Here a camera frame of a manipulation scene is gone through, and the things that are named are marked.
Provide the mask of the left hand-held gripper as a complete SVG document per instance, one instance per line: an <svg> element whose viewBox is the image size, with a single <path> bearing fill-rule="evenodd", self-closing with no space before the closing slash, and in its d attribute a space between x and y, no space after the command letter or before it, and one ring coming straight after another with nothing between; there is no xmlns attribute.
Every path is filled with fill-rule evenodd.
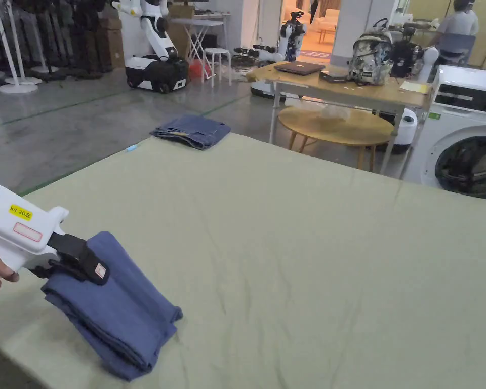
<svg viewBox="0 0 486 389"><path fill-rule="evenodd" d="M0 259L12 271L25 268L40 279L66 274L105 285L110 269L86 242L57 248L67 241L60 225L68 215L63 207L45 211L0 186Z"/></svg>

